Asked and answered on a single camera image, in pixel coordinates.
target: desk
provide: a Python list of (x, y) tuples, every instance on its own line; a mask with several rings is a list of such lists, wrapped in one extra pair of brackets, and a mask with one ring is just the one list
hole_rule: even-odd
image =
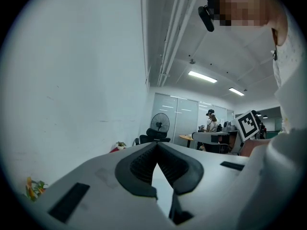
[(179, 137), (188, 140), (187, 148), (190, 148), (190, 143), (193, 139), (185, 135), (179, 135)]

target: ceiling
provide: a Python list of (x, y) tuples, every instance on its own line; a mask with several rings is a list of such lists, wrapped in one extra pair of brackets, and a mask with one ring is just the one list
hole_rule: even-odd
[(260, 112), (260, 114), (261, 114), (261, 116), (259, 117), (260, 119), (263, 119), (264, 115), (268, 116), (268, 118), (282, 117), (280, 107), (260, 110), (260, 111), (257, 111), (257, 112)]
[[(162, 14), (156, 14), (161, 23), (159, 34), (155, 34), (157, 53), (150, 76), (151, 85), (156, 86), (174, 0), (150, 2), (164, 5)], [(277, 84), (272, 67), (271, 50), (275, 46), (271, 30), (266, 27), (223, 27), (215, 21), (215, 30), (210, 33), (198, 15), (198, 7), (206, 4), (207, 0), (196, 1), (165, 86), (203, 92), (231, 103), (273, 96)], [(194, 65), (189, 64), (191, 58), (196, 61)], [(190, 70), (217, 79), (217, 82), (190, 76)], [(245, 96), (230, 92), (231, 87)]]

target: ceiling pipe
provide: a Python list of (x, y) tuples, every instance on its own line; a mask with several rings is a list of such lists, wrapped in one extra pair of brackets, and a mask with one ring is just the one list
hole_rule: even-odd
[(162, 63), (161, 63), (161, 67), (160, 67), (160, 74), (159, 74), (157, 86), (160, 86), (161, 82), (162, 82), (162, 76), (164, 75), (166, 63), (168, 61), (170, 51), (172, 50), (171, 47), (173, 45), (173, 41), (174, 41), (174, 38), (175, 38), (175, 35), (176, 35), (176, 31), (177, 31), (177, 28), (179, 26), (180, 15), (183, 13), (183, 5), (184, 5), (185, 1), (186, 0), (179, 0), (178, 6), (177, 5), (175, 6), (175, 2), (174, 2), (174, 5), (173, 5), (172, 13), (175, 12), (176, 9), (177, 9), (177, 11), (176, 11), (174, 23), (171, 27), (172, 30), (171, 30), (171, 33), (170, 33), (169, 41), (165, 45), (166, 51), (165, 51), (165, 53), (163, 53), (164, 57), (162, 59)]
[[(172, 64), (173, 64), (173, 61), (174, 61), (176, 52), (177, 52), (177, 50), (178, 50), (178, 48), (179, 48), (179, 44), (180, 44), (180, 42), (181, 42), (182, 36), (183, 36), (183, 34), (184, 34), (184, 31), (185, 31), (185, 29), (186, 29), (186, 27), (187, 27), (187, 24), (188, 24), (188, 22), (189, 22), (189, 19), (190, 19), (190, 16), (191, 16), (191, 14), (192, 14), (192, 11), (193, 11), (193, 9), (194, 9), (195, 3), (196, 3), (196, 0), (190, 0), (190, 3), (189, 3), (189, 5), (188, 5), (186, 14), (185, 14), (184, 19), (183, 19), (183, 22), (182, 22), (182, 25), (181, 25), (181, 27), (180, 27), (180, 31), (179, 31), (179, 34), (178, 34), (178, 37), (177, 37), (177, 41), (176, 41), (175, 47), (174, 47), (174, 49), (173, 49), (173, 53), (172, 53), (171, 59), (170, 59), (170, 61), (169, 61), (169, 63), (168, 63), (167, 69), (166, 69), (166, 75), (169, 74), (169, 71), (170, 71), (170, 69), (171, 69), (171, 67), (172, 67)], [(164, 86), (165, 81), (166, 81), (166, 78), (167, 78), (167, 76), (164, 76), (164, 80), (162, 81), (161, 87)]]
[[(171, 28), (172, 28), (172, 25), (173, 25), (173, 20), (174, 20), (174, 15), (175, 15), (175, 11), (176, 11), (176, 8), (177, 8), (177, 4), (178, 4), (178, 0), (174, 0), (171, 18), (169, 20), (168, 29), (167, 29), (167, 33), (166, 33), (166, 37), (165, 37), (165, 41), (164, 41), (164, 49), (163, 49), (163, 56), (162, 56), (162, 61), (161, 61), (161, 65), (160, 65), (160, 73), (162, 73), (162, 66), (163, 66), (164, 59), (165, 59), (166, 48), (167, 48), (167, 45), (168, 45), (168, 40), (169, 40), (169, 36), (170, 36), (170, 31), (171, 31)], [(159, 74), (157, 86), (159, 86), (161, 76), (162, 75)]]

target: ceiling light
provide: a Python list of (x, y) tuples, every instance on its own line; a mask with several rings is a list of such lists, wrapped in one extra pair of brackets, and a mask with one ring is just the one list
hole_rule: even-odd
[(185, 98), (180, 98), (180, 97), (172, 96), (172, 95), (171, 95), (171, 97), (178, 98), (178, 99), (183, 99), (183, 100), (187, 100), (187, 99), (185, 99)]
[(210, 103), (206, 103), (206, 102), (200, 102), (200, 103), (202, 103), (202, 104), (206, 104), (206, 105), (212, 105), (212, 104), (210, 104)]
[(241, 95), (241, 96), (244, 95), (241, 92), (239, 92), (238, 90), (235, 90), (234, 88), (230, 88), (229, 90), (234, 92), (234, 93), (236, 93), (236, 94), (238, 94), (238, 95)]
[(194, 76), (194, 77), (197, 77), (197, 78), (200, 78), (200, 79), (207, 80), (207, 81), (209, 81), (209, 82), (213, 82), (213, 83), (217, 82), (216, 79), (209, 78), (209, 77), (207, 77), (207, 76), (205, 76), (205, 75), (196, 73), (196, 72), (194, 72), (194, 71), (190, 71), (190, 72), (189, 72), (189, 75)]

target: glass door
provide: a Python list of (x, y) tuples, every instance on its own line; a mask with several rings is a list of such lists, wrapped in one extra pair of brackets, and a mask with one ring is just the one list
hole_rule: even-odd
[(167, 137), (171, 138), (170, 142), (173, 142), (178, 98), (173, 98), (164, 94), (155, 94), (153, 103), (152, 119), (158, 113), (164, 113), (167, 115), (169, 119)]
[(197, 121), (197, 130), (199, 126), (204, 125), (205, 128), (207, 128), (207, 120), (208, 116), (206, 114), (208, 113), (209, 109), (214, 110), (214, 105), (210, 103), (205, 102), (199, 102), (198, 104), (198, 121)]
[(227, 121), (227, 111), (226, 108), (215, 106), (214, 108), (215, 117), (219, 120), (219, 123), (222, 125)]
[(234, 118), (234, 111), (227, 110), (227, 121), (232, 121)]
[(178, 99), (177, 118), (174, 134), (174, 143), (183, 147), (187, 146), (188, 141), (180, 138), (179, 135), (191, 135), (197, 132), (198, 105), (196, 101)]

